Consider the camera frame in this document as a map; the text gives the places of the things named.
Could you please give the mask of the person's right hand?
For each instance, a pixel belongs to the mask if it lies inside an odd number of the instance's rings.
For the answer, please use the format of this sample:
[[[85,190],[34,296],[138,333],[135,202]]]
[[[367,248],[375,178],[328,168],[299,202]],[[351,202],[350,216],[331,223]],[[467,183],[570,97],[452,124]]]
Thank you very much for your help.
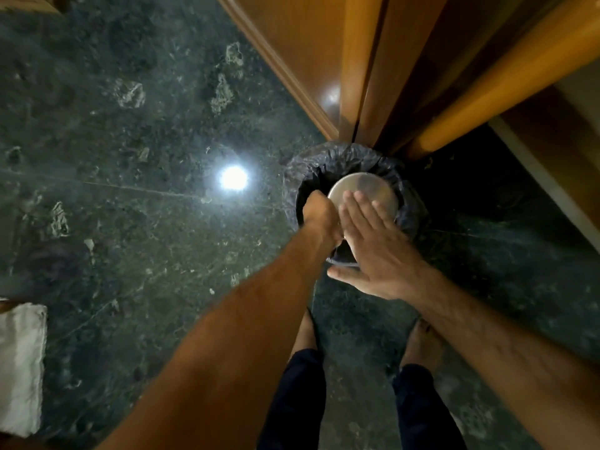
[[[370,282],[366,285],[351,285],[359,291],[386,300],[401,299],[416,305],[425,297],[424,279],[431,267],[424,261],[409,238],[397,239],[376,230],[376,212],[373,201],[362,192],[354,192],[371,229],[361,239],[345,239],[362,272]],[[343,204],[339,207],[343,228]]]

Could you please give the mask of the person's left hand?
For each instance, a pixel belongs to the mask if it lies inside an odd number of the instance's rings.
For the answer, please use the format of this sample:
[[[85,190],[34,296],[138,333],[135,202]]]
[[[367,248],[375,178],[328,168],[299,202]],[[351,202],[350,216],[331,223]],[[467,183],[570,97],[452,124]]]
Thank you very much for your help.
[[[314,190],[303,208],[303,226],[315,229],[326,246],[337,248],[343,241],[340,216],[333,202],[320,190]]]

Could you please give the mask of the round steel plate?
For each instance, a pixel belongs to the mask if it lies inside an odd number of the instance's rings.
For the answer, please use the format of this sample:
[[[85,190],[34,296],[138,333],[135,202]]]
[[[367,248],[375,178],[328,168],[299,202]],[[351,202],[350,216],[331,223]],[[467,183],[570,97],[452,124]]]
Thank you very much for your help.
[[[334,183],[327,197],[339,206],[345,191],[362,192],[370,201],[380,202],[393,219],[400,209],[400,201],[394,189],[383,178],[367,172],[348,174]]]

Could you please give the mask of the person's right forearm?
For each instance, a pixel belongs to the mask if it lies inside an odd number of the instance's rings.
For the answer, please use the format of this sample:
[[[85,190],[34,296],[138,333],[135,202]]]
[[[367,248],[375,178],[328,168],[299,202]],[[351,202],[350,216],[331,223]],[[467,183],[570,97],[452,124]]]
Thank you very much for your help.
[[[545,450],[600,450],[600,365],[523,328],[430,266],[410,299]]]

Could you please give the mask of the person's left forearm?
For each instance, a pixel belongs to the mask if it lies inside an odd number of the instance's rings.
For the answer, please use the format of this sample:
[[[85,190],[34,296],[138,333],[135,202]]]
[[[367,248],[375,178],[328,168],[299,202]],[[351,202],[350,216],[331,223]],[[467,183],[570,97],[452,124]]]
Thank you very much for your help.
[[[97,450],[254,450],[335,233],[312,221],[182,340]]]

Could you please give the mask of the bin with black liner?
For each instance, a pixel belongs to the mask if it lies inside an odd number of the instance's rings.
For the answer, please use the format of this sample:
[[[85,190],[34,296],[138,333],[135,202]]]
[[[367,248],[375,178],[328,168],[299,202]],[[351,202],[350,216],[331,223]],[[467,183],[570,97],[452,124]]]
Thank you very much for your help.
[[[428,220],[428,211],[406,177],[404,164],[356,143],[326,142],[292,158],[283,174],[283,204],[289,225],[303,225],[303,206],[314,190],[327,196],[340,178],[358,172],[373,173],[390,184],[400,201],[392,220],[414,239]]]

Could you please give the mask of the person's left leg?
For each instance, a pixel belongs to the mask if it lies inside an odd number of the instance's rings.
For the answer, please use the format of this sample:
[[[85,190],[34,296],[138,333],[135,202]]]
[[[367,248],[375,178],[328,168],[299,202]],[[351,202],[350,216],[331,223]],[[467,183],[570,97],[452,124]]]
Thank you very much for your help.
[[[326,405],[324,354],[305,310],[256,450],[318,450]]]

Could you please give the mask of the person's leg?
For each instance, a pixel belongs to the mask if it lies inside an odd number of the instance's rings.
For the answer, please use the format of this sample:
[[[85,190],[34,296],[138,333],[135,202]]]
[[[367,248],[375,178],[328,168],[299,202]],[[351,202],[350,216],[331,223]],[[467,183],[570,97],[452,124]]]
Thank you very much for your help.
[[[305,310],[256,450],[318,450],[326,405],[324,354]]]
[[[392,381],[402,450],[468,450],[434,385],[444,345],[429,322],[415,321]]]

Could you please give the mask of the person's right leg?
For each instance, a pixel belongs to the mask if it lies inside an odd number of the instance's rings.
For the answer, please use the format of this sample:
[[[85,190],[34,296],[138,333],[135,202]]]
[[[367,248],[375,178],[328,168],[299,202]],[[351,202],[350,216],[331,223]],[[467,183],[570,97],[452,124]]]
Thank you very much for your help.
[[[402,450],[468,450],[434,385],[444,345],[429,322],[415,321],[392,381]]]

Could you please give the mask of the white cloth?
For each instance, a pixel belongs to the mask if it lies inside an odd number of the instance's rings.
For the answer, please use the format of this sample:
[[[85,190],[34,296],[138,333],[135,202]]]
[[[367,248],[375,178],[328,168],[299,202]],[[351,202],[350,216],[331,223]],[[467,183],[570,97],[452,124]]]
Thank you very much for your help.
[[[44,305],[0,297],[0,432],[28,438],[41,427]]]

